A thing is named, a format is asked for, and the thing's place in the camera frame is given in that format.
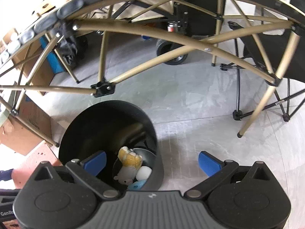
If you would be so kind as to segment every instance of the gray floor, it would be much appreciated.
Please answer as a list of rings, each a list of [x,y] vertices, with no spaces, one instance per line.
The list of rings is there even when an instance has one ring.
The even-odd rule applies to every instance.
[[[52,81],[53,85],[89,87],[96,82],[101,39],[96,35],[89,35],[89,38],[86,59],[74,70],[82,83],[77,85],[67,73],[60,73]],[[155,40],[144,41],[138,36],[112,35],[107,78],[155,57],[155,43]],[[232,40],[220,46],[234,53]],[[218,58],[218,64],[221,62],[228,63]],[[236,102],[236,71],[220,71],[219,66],[210,64],[211,55],[193,51],[185,64],[156,66],[118,84],[115,94],[107,97],[48,93],[36,102],[51,115],[52,134],[58,141],[69,123],[97,102],[120,99],[138,105],[150,116],[158,134],[165,168],[161,189],[184,192],[204,180],[206,175],[197,162],[202,150],[222,160],[234,159],[242,165],[265,161],[292,203],[286,228],[304,228],[305,110],[302,108],[289,123],[283,121],[277,107],[262,112],[239,139],[236,134],[246,119],[234,121],[231,115]],[[266,84],[249,71],[241,70],[241,74],[241,110],[247,112],[259,102]],[[292,92],[303,88],[303,84],[292,82]],[[278,90],[284,97],[286,81]],[[296,98],[292,105],[297,105],[301,99]]]

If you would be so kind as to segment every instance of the black folding chair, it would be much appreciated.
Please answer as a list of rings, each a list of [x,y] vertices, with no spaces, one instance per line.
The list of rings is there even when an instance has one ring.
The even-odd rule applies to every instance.
[[[300,10],[305,12],[305,0],[290,0],[290,3]],[[243,28],[239,24],[233,21],[228,22],[229,27],[232,30]],[[268,35],[259,33],[258,36],[265,48],[266,54],[269,57],[271,65],[274,70],[277,69],[282,56],[285,51],[285,46],[287,45],[288,39],[290,35],[290,30],[285,30],[282,35]],[[261,70],[267,72],[263,57],[260,53],[260,50],[257,47],[257,44],[252,36],[245,36],[240,38],[244,43],[244,50],[243,50],[243,57],[242,59],[252,58],[254,60],[255,66]],[[235,43],[235,51],[236,56],[239,56],[238,53],[238,43],[237,39],[234,40]],[[276,105],[280,105],[280,108],[283,113],[284,121],[289,121],[290,118],[300,109],[300,107],[305,103],[305,98],[301,101],[301,103],[297,106],[297,108],[292,112],[289,113],[289,102],[290,99],[295,98],[303,93],[305,93],[305,89],[300,90],[294,94],[290,94],[290,79],[294,79],[300,82],[305,83],[305,39],[302,37],[300,39],[298,48],[293,56],[293,59],[289,65],[289,68],[284,75],[284,78],[287,78],[287,97],[280,99],[279,94],[275,90],[274,94],[276,96],[277,102],[271,103],[264,107],[263,110],[274,107]],[[234,120],[240,121],[242,118],[249,116],[253,113],[253,111],[248,113],[242,113],[239,109],[240,107],[240,66],[234,65],[234,63],[230,64],[221,64],[221,70],[228,70],[228,69],[235,69],[237,70],[237,92],[236,92],[236,110],[233,112]],[[283,107],[283,103],[287,102],[286,110]]]

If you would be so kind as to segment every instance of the wheel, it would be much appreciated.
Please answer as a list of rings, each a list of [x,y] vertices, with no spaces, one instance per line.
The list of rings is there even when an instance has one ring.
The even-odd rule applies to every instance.
[[[169,41],[166,41],[166,40],[158,40],[157,41],[157,44],[156,44],[156,47],[157,47],[157,56],[160,56],[164,53],[167,53],[175,48],[178,48],[182,45],[180,44],[176,44],[176,43],[173,43],[173,42],[169,42]],[[188,54],[184,54],[184,55],[181,55],[181,56],[178,56],[174,59],[171,59],[167,62],[164,62],[165,64],[168,64],[168,65],[179,65],[179,64],[182,64],[186,58],[188,57]]]

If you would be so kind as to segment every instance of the yellow and white plush toy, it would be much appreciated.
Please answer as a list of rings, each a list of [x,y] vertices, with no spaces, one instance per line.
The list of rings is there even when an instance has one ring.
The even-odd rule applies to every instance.
[[[138,170],[141,168],[143,162],[142,156],[124,146],[119,150],[118,158],[122,163],[122,168],[113,179],[117,180],[120,184],[132,184]]]

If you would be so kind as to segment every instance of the gray ribbed panel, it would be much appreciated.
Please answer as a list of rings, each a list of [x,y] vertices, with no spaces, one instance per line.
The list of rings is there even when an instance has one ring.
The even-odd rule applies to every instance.
[[[223,229],[201,202],[187,201],[179,191],[129,191],[118,201],[104,202],[79,229]]]

